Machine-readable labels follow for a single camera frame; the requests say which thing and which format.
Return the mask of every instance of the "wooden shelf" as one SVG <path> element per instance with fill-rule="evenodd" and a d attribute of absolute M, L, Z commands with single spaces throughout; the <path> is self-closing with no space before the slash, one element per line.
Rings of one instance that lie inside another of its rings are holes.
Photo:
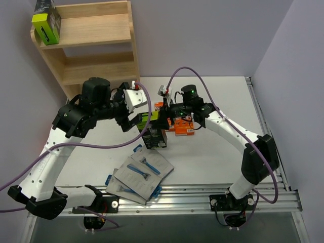
<path fill-rule="evenodd" d="M 131 42 L 128 14 L 62 19 L 60 42 L 41 49 Z"/>
<path fill-rule="evenodd" d="M 66 60 L 62 83 L 64 85 L 83 84 L 84 81 L 95 76 L 109 81 L 135 80 L 133 53 L 69 57 Z"/>
<path fill-rule="evenodd" d="M 102 77 L 115 88 L 120 82 L 138 80 L 139 68 L 129 1 L 74 4 L 56 7 L 61 18 L 60 42 L 44 45 L 34 28 L 31 38 L 69 99 L 91 77 Z M 63 48 L 131 43 L 132 52 L 67 57 Z"/>

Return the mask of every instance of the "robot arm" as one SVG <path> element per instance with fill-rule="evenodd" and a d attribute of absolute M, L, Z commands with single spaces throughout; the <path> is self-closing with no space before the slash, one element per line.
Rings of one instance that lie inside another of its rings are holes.
<path fill-rule="evenodd" d="M 50 151 L 55 144 L 81 143 L 98 120 L 114 118 L 126 132 L 141 121 L 140 115 L 131 121 L 128 116 L 135 108 L 146 103 L 144 92 L 130 89 L 127 83 L 123 83 L 111 99 L 110 82 L 103 78 L 91 78 L 83 84 L 82 94 L 58 111 L 41 154 Z M 56 218 L 65 208 L 84 206 L 95 210 L 100 206 L 102 197 L 102 193 L 95 187 L 55 187 L 57 178 L 74 149 L 75 146 L 64 146 L 50 151 L 19 186 L 10 187 L 8 195 L 25 204 L 32 214 L 45 219 Z"/>
<path fill-rule="evenodd" d="M 187 115 L 191 115 L 193 120 L 202 127 L 216 132 L 226 139 L 242 154 L 241 175 L 237 181 L 229 187 L 227 194 L 228 198 L 230 198 L 231 203 L 245 199 L 247 200 L 247 195 L 250 191 L 264 178 L 269 176 L 269 171 L 252 146 L 225 121 L 225 118 L 233 123 L 240 132 L 245 134 L 256 145 L 269 162 L 273 171 L 279 167 L 274 139 L 267 134 L 260 136 L 248 131 L 226 117 L 220 110 L 221 114 L 224 116 L 224 118 L 222 118 L 211 103 L 205 103 L 204 100 L 198 96 L 195 85 L 187 85 L 183 87 L 181 91 L 183 103 L 171 104 L 170 90 L 167 91 L 165 86 L 160 87 L 158 94 L 164 97 L 164 105 L 160 109 L 160 117 L 155 127 L 168 129 L 168 118 L 170 118 L 171 122 L 174 122 L 174 119 L 177 117 L 184 118 Z"/>

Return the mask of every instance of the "white wall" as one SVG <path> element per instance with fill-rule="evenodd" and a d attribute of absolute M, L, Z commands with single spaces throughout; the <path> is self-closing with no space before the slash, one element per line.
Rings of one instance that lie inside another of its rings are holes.
<path fill-rule="evenodd" d="M 26 0 L 0 3 L 0 185 L 41 152 L 64 95 L 30 39 L 33 7 Z M 22 207 L 0 193 L 0 209 Z M 0 242 L 21 237 L 26 212 L 0 214 Z"/>
<path fill-rule="evenodd" d="M 169 76 L 187 65 L 204 76 L 251 76 L 292 1 L 131 0 L 140 74 Z M 104 0 L 54 2 L 64 5 Z M 71 52 L 79 54 L 81 50 Z M 183 71 L 181 75 L 192 73 Z"/>
<path fill-rule="evenodd" d="M 294 0 L 253 78 L 312 242 L 324 238 L 323 12 L 323 0 Z"/>

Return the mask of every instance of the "orange box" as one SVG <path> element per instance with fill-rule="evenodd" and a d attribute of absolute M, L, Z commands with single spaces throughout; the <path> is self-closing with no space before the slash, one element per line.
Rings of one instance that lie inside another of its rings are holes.
<path fill-rule="evenodd" d="M 163 106 L 163 102 L 158 102 L 154 103 L 154 110 L 160 110 L 160 107 Z M 174 132 L 175 128 L 174 125 L 171 124 L 170 119 L 168 118 L 168 123 L 169 123 L 169 130 L 166 130 L 167 132 Z"/>
<path fill-rule="evenodd" d="M 175 133 L 176 136 L 194 135 L 193 123 L 177 118 L 175 121 Z"/>

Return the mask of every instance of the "white tabletop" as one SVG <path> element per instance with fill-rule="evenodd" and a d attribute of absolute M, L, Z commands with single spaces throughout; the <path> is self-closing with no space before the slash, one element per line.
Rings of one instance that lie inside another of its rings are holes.
<path fill-rule="evenodd" d="M 261 127 L 244 77 L 203 77 L 218 107 L 232 120 L 250 131 L 262 134 Z M 152 105 L 161 102 L 157 95 L 160 85 L 166 85 L 168 77 L 143 77 L 141 83 L 150 93 Z M 209 102 L 206 92 L 196 77 L 176 77 L 171 87 L 173 94 L 183 86 L 195 84 L 199 96 Z M 136 109 L 145 112 L 147 107 Z M 120 144 L 138 135 L 136 127 L 123 133 L 114 120 L 98 122 L 90 130 L 83 143 Z M 176 137 L 167 132 L 168 147 L 158 151 L 175 167 L 163 181 L 170 184 L 224 184 L 233 183 L 240 175 L 242 155 L 226 140 L 207 129 L 200 129 L 193 136 Z M 92 149 L 77 147 L 67 161 L 56 185 L 103 185 L 114 168 L 119 168 L 133 153 L 133 148 L 143 140 L 118 149 Z"/>

